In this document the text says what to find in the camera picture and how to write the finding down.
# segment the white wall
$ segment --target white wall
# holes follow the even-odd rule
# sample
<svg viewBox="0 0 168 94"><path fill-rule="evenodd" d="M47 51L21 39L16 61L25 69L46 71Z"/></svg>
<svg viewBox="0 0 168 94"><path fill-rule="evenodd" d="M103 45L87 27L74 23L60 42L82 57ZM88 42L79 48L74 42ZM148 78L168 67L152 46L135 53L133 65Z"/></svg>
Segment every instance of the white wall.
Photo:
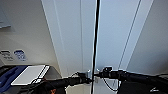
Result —
<svg viewBox="0 0 168 94"><path fill-rule="evenodd" d="M48 64L59 71L55 51L40 0L0 0L11 27L0 29L0 50L9 50L14 61L4 64ZM26 61L19 61L15 50L25 52Z"/></svg>
<svg viewBox="0 0 168 94"><path fill-rule="evenodd" d="M128 71L151 75L168 73L167 9L167 0L154 0Z"/></svg>

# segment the white door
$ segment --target white door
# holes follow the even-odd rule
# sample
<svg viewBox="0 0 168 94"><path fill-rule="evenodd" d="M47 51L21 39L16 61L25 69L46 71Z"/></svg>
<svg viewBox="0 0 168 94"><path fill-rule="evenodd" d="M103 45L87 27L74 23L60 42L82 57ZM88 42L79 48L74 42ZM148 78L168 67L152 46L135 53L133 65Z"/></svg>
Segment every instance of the white door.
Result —
<svg viewBox="0 0 168 94"><path fill-rule="evenodd" d="M61 75L92 70L96 0L42 0L42 4ZM151 4L152 0L101 0L96 69L126 69ZM67 94L90 94L90 88L75 86ZM94 94L112 91L98 79Z"/></svg>

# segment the white surface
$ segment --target white surface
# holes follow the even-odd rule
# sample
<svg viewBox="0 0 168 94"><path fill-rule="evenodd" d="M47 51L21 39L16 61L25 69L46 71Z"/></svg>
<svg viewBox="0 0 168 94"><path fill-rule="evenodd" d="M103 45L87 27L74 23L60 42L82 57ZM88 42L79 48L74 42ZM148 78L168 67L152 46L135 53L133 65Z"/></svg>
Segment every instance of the white surface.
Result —
<svg viewBox="0 0 168 94"><path fill-rule="evenodd" d="M168 0L154 0L127 70L168 73Z"/></svg>
<svg viewBox="0 0 168 94"><path fill-rule="evenodd" d="M36 66L28 66L12 83L11 85L27 85L31 84L31 82L37 78L42 78L49 66L46 65L36 65Z"/></svg>
<svg viewBox="0 0 168 94"><path fill-rule="evenodd" d="M3 27L8 27L10 26L5 14L3 13L3 10L0 6L0 28L3 28Z"/></svg>
<svg viewBox="0 0 168 94"><path fill-rule="evenodd" d="M6 61L0 57L2 62L5 65L46 64L60 72L41 0L0 0L0 6L11 24L0 29L0 51L10 51L15 59ZM16 50L23 50L27 60L18 60L13 53Z"/></svg>
<svg viewBox="0 0 168 94"><path fill-rule="evenodd" d="M42 0L63 77L77 71L86 72L92 68L95 2L95 0ZM114 70L118 69L138 2L139 0L101 1L96 68L112 66ZM149 9L144 10L144 14L147 15L148 11ZM139 32L131 39L138 39ZM89 88L90 86L76 86L68 88L67 93L89 94ZM98 84L95 84L94 94L104 93L111 94L112 91L99 80Z"/></svg>

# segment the white panel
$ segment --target white panel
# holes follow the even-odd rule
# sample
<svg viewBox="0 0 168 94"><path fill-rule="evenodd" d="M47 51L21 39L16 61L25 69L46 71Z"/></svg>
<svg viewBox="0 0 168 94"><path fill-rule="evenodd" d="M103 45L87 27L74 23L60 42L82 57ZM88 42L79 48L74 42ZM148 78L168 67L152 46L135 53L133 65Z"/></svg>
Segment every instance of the white panel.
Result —
<svg viewBox="0 0 168 94"><path fill-rule="evenodd" d="M96 0L81 1L83 71L92 71ZM84 94L90 94L90 89L91 84L85 85Z"/></svg>
<svg viewBox="0 0 168 94"><path fill-rule="evenodd" d="M0 28L10 26L6 16L3 13L3 10L0 6Z"/></svg>
<svg viewBox="0 0 168 94"><path fill-rule="evenodd" d="M125 49L125 53L121 62L119 69L126 70L135 49L136 43L148 16L149 10L152 6L153 0L141 0L141 4L139 6L137 16L135 18L135 22L129 37L129 41L127 47Z"/></svg>
<svg viewBox="0 0 168 94"><path fill-rule="evenodd" d="M112 66L118 70L138 3L139 0L101 1L96 69ZM102 80L95 84L94 91L94 94L114 93Z"/></svg>
<svg viewBox="0 0 168 94"><path fill-rule="evenodd" d="M83 70L80 0L42 0L61 75ZM83 85L68 87L68 94L82 94Z"/></svg>

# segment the black cable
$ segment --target black cable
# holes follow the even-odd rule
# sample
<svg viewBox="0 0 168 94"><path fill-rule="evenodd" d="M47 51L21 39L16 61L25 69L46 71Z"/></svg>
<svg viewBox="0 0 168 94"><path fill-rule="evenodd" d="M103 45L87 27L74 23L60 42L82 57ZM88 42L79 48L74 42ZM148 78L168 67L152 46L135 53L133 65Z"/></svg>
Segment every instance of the black cable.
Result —
<svg viewBox="0 0 168 94"><path fill-rule="evenodd" d="M103 81L104 81L104 83L107 85L107 87L108 87L110 90L115 91L115 92L118 91L118 89L115 90L115 89L111 88L104 78L103 78Z"/></svg>
<svg viewBox="0 0 168 94"><path fill-rule="evenodd" d="M104 79L104 75L103 75L103 73L102 73L102 77L103 77L103 81L104 81L104 83L107 85L107 87L108 87L110 90L112 90L112 91L114 91L114 92L118 91L118 89L119 89L119 80L118 80L118 89L115 90L115 89L111 88L110 85L106 82L106 80Z"/></svg>
<svg viewBox="0 0 168 94"><path fill-rule="evenodd" d="M92 65L92 81L94 81L94 70L95 70L95 61L96 61L96 46L97 46L97 35L98 35L100 0L97 0L97 7L96 8L97 9L96 9L95 38L94 38L93 65ZM94 82L92 82L91 94L93 94L93 85L94 85Z"/></svg>

